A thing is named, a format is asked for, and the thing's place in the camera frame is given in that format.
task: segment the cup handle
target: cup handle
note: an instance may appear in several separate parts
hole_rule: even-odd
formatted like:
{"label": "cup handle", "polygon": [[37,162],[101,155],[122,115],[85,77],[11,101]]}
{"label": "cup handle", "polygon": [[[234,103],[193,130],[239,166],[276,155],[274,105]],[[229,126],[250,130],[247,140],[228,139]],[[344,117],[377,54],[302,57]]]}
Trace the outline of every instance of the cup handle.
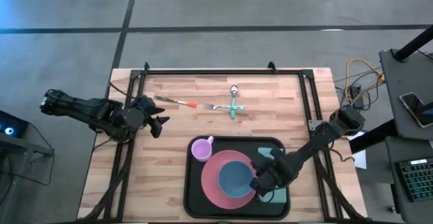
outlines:
{"label": "cup handle", "polygon": [[212,144],[214,142],[214,137],[213,136],[209,136],[209,138],[207,139],[207,141]]}

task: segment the concrete floor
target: concrete floor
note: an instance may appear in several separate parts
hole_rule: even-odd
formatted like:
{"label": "concrete floor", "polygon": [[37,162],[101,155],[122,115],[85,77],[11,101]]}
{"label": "concrete floor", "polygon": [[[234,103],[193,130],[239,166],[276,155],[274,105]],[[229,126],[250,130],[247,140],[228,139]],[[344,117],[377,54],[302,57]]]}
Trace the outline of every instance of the concrete floor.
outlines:
{"label": "concrete floor", "polygon": [[[118,28],[127,3],[0,0],[0,28]],[[433,0],[136,0],[130,26],[431,24],[432,6]],[[154,68],[264,67],[274,61],[279,67],[330,67],[341,79],[350,59],[379,66],[380,50],[402,47],[421,31],[134,33],[127,36],[120,67],[142,67],[145,61]],[[116,33],[0,35],[0,110],[36,124],[56,152],[51,185],[25,184],[16,223],[75,219],[95,134],[75,120],[41,114],[39,104],[50,88],[103,97],[118,39]],[[423,50],[433,50],[433,44]],[[355,63],[350,72],[365,70]],[[344,81],[336,85],[344,87]],[[363,115],[366,130],[392,118],[385,86]],[[362,181],[361,188],[370,217],[399,220],[385,208],[392,204],[386,185]]]}

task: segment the pink plate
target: pink plate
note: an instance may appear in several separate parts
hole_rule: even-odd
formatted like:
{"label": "pink plate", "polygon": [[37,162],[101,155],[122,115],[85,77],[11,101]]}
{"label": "pink plate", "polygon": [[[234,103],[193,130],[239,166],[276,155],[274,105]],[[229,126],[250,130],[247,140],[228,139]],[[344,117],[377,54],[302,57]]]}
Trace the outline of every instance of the pink plate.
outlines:
{"label": "pink plate", "polygon": [[233,160],[239,160],[247,164],[251,171],[256,174],[256,171],[251,166],[249,157],[235,150],[223,150],[213,155],[204,165],[202,171],[202,187],[204,194],[216,206],[227,210],[241,208],[251,199],[256,192],[252,190],[243,198],[230,198],[226,196],[218,185],[218,173],[224,164]]}

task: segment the purple cup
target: purple cup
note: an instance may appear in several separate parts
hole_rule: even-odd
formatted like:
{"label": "purple cup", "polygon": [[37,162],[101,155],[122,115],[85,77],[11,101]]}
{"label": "purple cup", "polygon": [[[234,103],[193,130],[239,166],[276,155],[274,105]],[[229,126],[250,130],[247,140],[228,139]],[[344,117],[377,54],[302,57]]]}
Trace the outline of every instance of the purple cup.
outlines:
{"label": "purple cup", "polygon": [[214,137],[208,139],[197,139],[192,143],[191,153],[200,162],[206,162],[212,156],[212,142]]}

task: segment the blue bowl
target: blue bowl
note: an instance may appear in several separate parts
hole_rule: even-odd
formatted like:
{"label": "blue bowl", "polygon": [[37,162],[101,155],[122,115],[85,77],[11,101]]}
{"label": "blue bowl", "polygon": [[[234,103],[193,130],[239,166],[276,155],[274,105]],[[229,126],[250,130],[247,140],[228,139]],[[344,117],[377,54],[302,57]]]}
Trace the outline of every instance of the blue bowl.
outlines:
{"label": "blue bowl", "polygon": [[243,198],[252,191],[250,183],[253,177],[247,164],[231,161],[221,167],[218,173],[218,185],[230,198]]}

